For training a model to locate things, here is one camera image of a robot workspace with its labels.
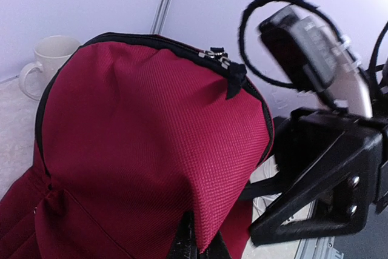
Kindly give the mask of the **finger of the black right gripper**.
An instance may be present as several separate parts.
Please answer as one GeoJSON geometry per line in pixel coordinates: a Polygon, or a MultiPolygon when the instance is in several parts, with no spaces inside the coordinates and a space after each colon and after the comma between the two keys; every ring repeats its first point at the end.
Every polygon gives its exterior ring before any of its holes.
{"type": "Polygon", "coordinates": [[[276,118],[272,155],[278,171],[247,184],[239,196],[276,196],[249,227],[254,245],[350,235],[365,227],[369,209],[354,212],[355,163],[375,132],[360,128],[358,118],[312,109],[276,118]]]}

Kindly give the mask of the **red student backpack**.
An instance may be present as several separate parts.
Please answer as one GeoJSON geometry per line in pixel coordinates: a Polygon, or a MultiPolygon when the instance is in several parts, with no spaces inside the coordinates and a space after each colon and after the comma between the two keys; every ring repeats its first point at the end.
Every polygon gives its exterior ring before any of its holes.
{"type": "Polygon", "coordinates": [[[253,206],[239,196],[273,136],[222,48],[101,34],[44,90],[32,167],[1,200],[1,257],[166,258],[192,211],[199,258],[241,258],[253,206]]]}

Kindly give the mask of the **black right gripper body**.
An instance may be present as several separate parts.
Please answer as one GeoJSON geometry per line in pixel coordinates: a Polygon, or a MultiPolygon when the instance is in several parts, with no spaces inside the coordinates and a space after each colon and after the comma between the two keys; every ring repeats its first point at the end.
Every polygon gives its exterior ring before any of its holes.
{"type": "Polygon", "coordinates": [[[375,132],[358,151],[354,174],[354,212],[367,213],[370,204],[381,213],[387,206],[387,96],[376,80],[376,63],[355,69],[354,114],[357,125],[375,132]]]}

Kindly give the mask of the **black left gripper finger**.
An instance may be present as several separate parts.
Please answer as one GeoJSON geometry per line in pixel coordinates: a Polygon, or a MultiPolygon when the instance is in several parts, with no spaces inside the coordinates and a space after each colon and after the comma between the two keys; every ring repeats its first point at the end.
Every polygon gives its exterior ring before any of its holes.
{"type": "Polygon", "coordinates": [[[196,245],[194,214],[184,213],[179,223],[173,243],[166,259],[197,259],[199,250],[196,245]]]}

